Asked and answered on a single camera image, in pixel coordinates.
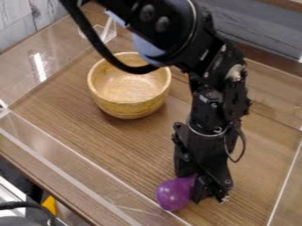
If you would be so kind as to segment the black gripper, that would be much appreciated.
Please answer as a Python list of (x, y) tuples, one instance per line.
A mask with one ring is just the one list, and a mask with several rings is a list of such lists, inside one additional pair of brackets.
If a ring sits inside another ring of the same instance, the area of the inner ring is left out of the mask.
[(174, 167), (177, 177), (197, 175), (191, 200), (215, 198), (224, 203), (234, 187), (228, 159), (236, 149), (241, 122), (217, 134), (197, 133), (187, 124), (174, 123)]

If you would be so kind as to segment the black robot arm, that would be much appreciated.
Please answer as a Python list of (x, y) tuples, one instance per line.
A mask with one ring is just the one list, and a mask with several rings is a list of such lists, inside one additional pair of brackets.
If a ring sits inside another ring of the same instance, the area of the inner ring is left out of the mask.
[(234, 180), (228, 164), (237, 143), (248, 142), (242, 117), (249, 114), (248, 63), (233, 42), (215, 30), (201, 0), (97, 0), (114, 20), (134, 34), (146, 64), (123, 63), (98, 37), (77, 0), (59, 0), (103, 58), (122, 71), (143, 74), (175, 66), (189, 74), (193, 96), (185, 123), (174, 123), (174, 180), (157, 189), (166, 209), (209, 198), (228, 201)]

